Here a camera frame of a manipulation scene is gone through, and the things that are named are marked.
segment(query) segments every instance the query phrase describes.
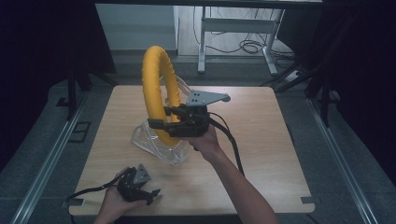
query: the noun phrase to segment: gray metal bracket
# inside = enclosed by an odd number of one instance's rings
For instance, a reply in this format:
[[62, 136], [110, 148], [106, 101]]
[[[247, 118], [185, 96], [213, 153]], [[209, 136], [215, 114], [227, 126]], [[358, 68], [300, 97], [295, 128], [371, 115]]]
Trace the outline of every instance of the gray metal bracket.
[[134, 176], [134, 184], [141, 184], [141, 183], [146, 183], [151, 179], [149, 176], [148, 171], [146, 168], [143, 166], [142, 163], [139, 164], [136, 170], [136, 175]]
[[186, 105], [210, 105], [217, 101], [229, 102], [230, 100], [231, 97], [227, 93], [191, 90], [189, 98], [186, 101]]

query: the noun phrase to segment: light wood surface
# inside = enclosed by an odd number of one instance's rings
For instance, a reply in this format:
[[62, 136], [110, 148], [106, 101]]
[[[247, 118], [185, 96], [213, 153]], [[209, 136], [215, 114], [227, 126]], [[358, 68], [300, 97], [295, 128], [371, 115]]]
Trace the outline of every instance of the light wood surface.
[[[264, 87], [192, 87], [199, 91], [226, 92], [228, 103], [208, 106], [230, 126], [239, 147], [247, 179], [267, 199], [276, 213], [309, 213], [312, 203], [303, 171], [282, 118], [274, 92]], [[76, 191], [99, 187], [126, 166], [143, 163], [151, 180], [146, 191], [161, 189], [151, 206], [131, 212], [130, 216], [235, 214], [233, 204], [213, 168], [199, 152], [190, 150], [179, 166], [163, 164], [156, 157], [131, 143], [134, 128], [146, 119], [141, 86], [118, 86], [93, 142]], [[234, 161], [233, 148], [225, 134], [218, 131], [221, 147]], [[81, 195], [83, 206], [71, 206], [75, 216], [96, 215], [105, 191]]]

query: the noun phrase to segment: black cable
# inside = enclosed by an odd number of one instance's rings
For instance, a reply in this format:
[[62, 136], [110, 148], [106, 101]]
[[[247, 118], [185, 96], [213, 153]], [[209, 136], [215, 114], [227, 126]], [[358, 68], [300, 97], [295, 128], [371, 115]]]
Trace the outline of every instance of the black cable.
[[245, 14], [244, 19], [247, 17], [247, 15], [251, 12], [251, 10], [253, 10], [253, 8], [250, 8], [250, 10], [247, 12], [247, 14]]
[[219, 15], [222, 17], [221, 13], [220, 13], [220, 7], [218, 7], [218, 13]]
[[271, 49], [271, 51], [272, 51], [274, 54], [294, 54], [294, 52], [292, 52], [292, 51], [290, 51], [290, 52], [285, 52], [285, 51], [277, 51], [277, 50], [274, 50], [274, 49]]
[[259, 14], [259, 8], [256, 8], [256, 14], [254, 15], [254, 19], [257, 19], [257, 15]]
[[309, 217], [315, 224], [319, 224], [319, 223], [317, 222], [317, 220], [314, 219], [311, 215], [306, 214], [306, 216]]
[[224, 118], [222, 118], [220, 115], [218, 115], [218, 114], [216, 114], [216, 113], [213, 113], [213, 112], [208, 112], [208, 114], [217, 116], [219, 119], [221, 119], [221, 120], [223, 121], [225, 127], [227, 128], [227, 130], [230, 131], [230, 128], [228, 127], [227, 122], [224, 120]]
[[[282, 81], [286, 76], [289, 75], [289, 72], [290, 72], [293, 68], [295, 68], [295, 67], [297, 67], [298, 65], [300, 65], [300, 63], [301, 63], [302, 61], [308, 59], [310, 56], [315, 55], [315, 53], [316, 53], [318, 50], [320, 50], [320, 48], [322, 48], [323, 45], [326, 43], [326, 40], [329, 38], [329, 36], [331, 36], [331, 34], [332, 34], [334, 31], [338, 30], [337, 27], [338, 27], [339, 25], [341, 25], [341, 23], [342, 23], [342, 22], [344, 21], [344, 19], [346, 19], [346, 18], [347, 18], [347, 15], [344, 15], [344, 16], [334, 25], [334, 27], [332, 27], [332, 29], [330, 30], [330, 32], [327, 33], [325, 36], [323, 36], [323, 37], [319, 40], [318, 44], [315, 46], [315, 48], [314, 48], [313, 50], [311, 50], [310, 52], [307, 52], [306, 54], [304, 54], [304, 55], [302, 55], [302, 56], [300, 56], [300, 57], [298, 57], [298, 58], [295, 58], [295, 59], [294, 59], [294, 60], [295, 60], [294, 64], [292, 64], [290, 67], [288, 67], [285, 71], [283, 71], [283, 72], [282, 72], [281, 74], [279, 74], [278, 76], [276, 76], [276, 77], [274, 77], [274, 78], [272, 78], [272, 79], [270, 79], [270, 80], [267, 80], [267, 81], [263, 82], [259, 87], [262, 87], [262, 86], [265, 86], [265, 85], [268, 84], [268, 83], [274, 82], [274, 83], [271, 85], [271, 88], [274, 89], [275, 86], [276, 86], [280, 81]], [[323, 64], [323, 62], [320, 62], [315, 68], [311, 69], [311, 71], [318, 71], [318, 69], [321, 67], [322, 64]]]
[[284, 66], [279, 61], [294, 61], [292, 58], [277, 58], [275, 59], [275, 64], [280, 68], [288, 68], [288, 66]]
[[[200, 43], [200, 41], [198, 41], [198, 37], [197, 37], [196, 31], [195, 31], [195, 7], [193, 8], [193, 12], [192, 12], [192, 30], [194, 31], [195, 41], [200, 45], [201, 43]], [[223, 35], [223, 34], [226, 34], [226, 33], [227, 32], [220, 32], [218, 34], [213, 34], [212, 33], [212, 35]], [[259, 37], [262, 39], [263, 43], [261, 43], [259, 41], [255, 41], [255, 40], [250, 40], [249, 38], [251, 37], [251, 34], [247, 34], [245, 39], [242, 40], [241, 42], [239, 42], [239, 48], [238, 49], [222, 50], [222, 49], [217, 49], [217, 48], [214, 48], [214, 47], [208, 46], [208, 45], [205, 45], [205, 47], [209, 48], [209, 49], [217, 50], [217, 51], [222, 52], [222, 53], [234, 53], [234, 52], [237, 52], [238, 50], [242, 49], [244, 52], [246, 52], [248, 54], [255, 54], [255, 53], [258, 53], [259, 51], [261, 51], [264, 48], [264, 46], [266, 44], [266, 38], [267, 38], [267, 36], [266, 36], [265, 40], [264, 40], [262, 35], [260, 35], [260, 34], [257, 34], [257, 35], [259, 35]]]
[[[74, 194], [68, 196], [67, 198], [65, 198], [65, 199], [64, 199], [64, 203], [67, 204], [67, 206], [68, 206], [68, 205], [69, 205], [69, 201], [70, 201], [71, 199], [74, 199], [74, 198], [76, 198], [77, 196], [79, 196], [79, 195], [81, 195], [81, 194], [85, 194], [85, 193], [89, 193], [89, 192], [95, 192], [95, 191], [107, 189], [107, 188], [112, 187], [112, 186], [116, 187], [117, 185], [114, 185], [114, 184], [115, 184], [122, 176], [123, 176], [123, 174], [116, 176], [113, 180], [111, 180], [110, 182], [108, 182], [108, 183], [102, 185], [101, 187], [98, 187], [98, 188], [91, 188], [91, 189], [84, 189], [84, 190], [81, 190], [81, 191], [79, 191], [79, 192], [76, 192], [76, 193], [74, 193]], [[71, 222], [72, 224], [75, 224], [76, 222], [75, 222], [75, 220], [74, 220], [74, 216], [71, 215], [70, 213], [69, 213], [69, 215], [70, 215], [70, 222]]]
[[273, 14], [274, 14], [274, 9], [271, 11], [270, 20], [272, 19]]
[[231, 144], [233, 145], [233, 153], [235, 154], [235, 159], [236, 159], [236, 164], [238, 166], [239, 172], [241, 172], [242, 175], [245, 175], [244, 168], [242, 167], [242, 162], [241, 158], [239, 157], [239, 150], [238, 150], [238, 145], [235, 142], [235, 139], [233, 138], [233, 135], [230, 133], [229, 130], [227, 130], [224, 126], [219, 124], [217, 121], [213, 120], [212, 118], [209, 118], [209, 123], [215, 126], [216, 128], [220, 129], [222, 132], [227, 135], [228, 139], [230, 140]]
[[261, 16], [261, 18], [264, 17], [264, 13], [265, 13], [265, 8], [262, 9], [262, 16]]

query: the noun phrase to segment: yellow foam ring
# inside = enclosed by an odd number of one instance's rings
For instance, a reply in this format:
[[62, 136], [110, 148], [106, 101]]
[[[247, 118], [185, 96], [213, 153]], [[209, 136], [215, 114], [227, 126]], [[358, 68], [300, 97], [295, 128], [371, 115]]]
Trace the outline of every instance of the yellow foam ring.
[[[143, 59], [142, 82], [143, 94], [145, 96], [148, 117], [151, 119], [162, 119], [168, 122], [163, 110], [163, 99], [161, 97], [160, 75], [165, 80], [169, 106], [180, 105], [175, 70], [166, 51], [158, 46], [147, 49]], [[178, 122], [177, 116], [171, 116], [172, 122]], [[155, 130], [160, 140], [166, 145], [173, 146], [179, 139], [169, 136], [164, 130]]]

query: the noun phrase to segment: hand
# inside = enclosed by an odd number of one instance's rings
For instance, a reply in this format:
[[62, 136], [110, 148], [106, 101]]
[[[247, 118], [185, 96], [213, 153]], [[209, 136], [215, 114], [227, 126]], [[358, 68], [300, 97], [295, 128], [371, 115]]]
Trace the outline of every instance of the hand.
[[206, 133], [200, 137], [180, 138], [188, 141], [196, 150], [200, 151], [205, 160], [212, 162], [218, 153], [222, 152], [219, 146], [216, 129], [213, 125], [209, 125]]
[[[126, 167], [121, 172], [119, 172], [117, 176], [121, 175], [126, 169]], [[101, 224], [101, 223], [111, 223], [118, 219], [120, 216], [125, 214], [127, 211], [132, 210], [136, 207], [140, 207], [146, 205], [147, 201], [135, 201], [132, 203], [128, 203], [122, 199], [122, 196], [117, 191], [117, 187], [110, 186], [106, 190], [105, 198], [103, 199], [102, 206], [100, 208], [99, 214], [96, 217], [94, 224]]]

